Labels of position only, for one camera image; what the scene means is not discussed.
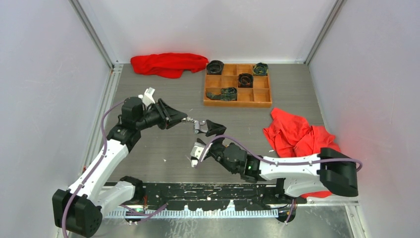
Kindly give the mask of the chrome metal faucet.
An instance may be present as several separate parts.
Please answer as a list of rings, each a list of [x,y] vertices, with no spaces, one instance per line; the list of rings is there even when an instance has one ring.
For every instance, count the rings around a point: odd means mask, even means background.
[[[201,134],[201,133],[207,133],[207,123],[205,120],[196,120],[191,117],[186,117],[182,119],[182,122],[184,123],[192,123],[193,124],[193,130],[195,134]]]

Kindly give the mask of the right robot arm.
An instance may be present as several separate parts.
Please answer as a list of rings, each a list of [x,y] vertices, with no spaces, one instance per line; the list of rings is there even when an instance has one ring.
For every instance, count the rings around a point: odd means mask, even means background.
[[[343,197],[357,197],[357,173],[362,164],[332,148],[303,157],[274,158],[256,155],[233,137],[225,135],[226,127],[206,120],[206,136],[213,139],[204,146],[199,162],[212,157],[232,174],[246,182],[279,179],[276,200],[286,204],[305,194],[329,191]]]

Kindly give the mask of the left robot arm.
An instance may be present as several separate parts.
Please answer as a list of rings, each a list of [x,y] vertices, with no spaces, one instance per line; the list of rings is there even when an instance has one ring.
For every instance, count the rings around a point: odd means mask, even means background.
[[[129,201],[133,205],[144,200],[142,181],[125,177],[111,189],[102,188],[118,164],[128,156],[141,138],[144,129],[157,126],[170,129],[181,123],[187,114],[178,111],[162,99],[146,106],[143,97],[129,97],[117,103],[121,106],[118,123],[105,133],[101,125],[103,147],[77,181],[67,190],[58,189],[52,196],[55,225],[63,237],[69,233],[92,237],[104,216]]]

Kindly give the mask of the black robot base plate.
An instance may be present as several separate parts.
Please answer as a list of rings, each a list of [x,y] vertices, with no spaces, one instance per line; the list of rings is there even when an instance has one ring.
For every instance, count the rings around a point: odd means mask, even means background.
[[[163,183],[146,182],[139,195],[125,205],[144,205],[155,210],[167,205],[169,211],[226,210],[233,203],[235,211],[269,210],[290,205],[292,198],[273,184],[251,183]]]

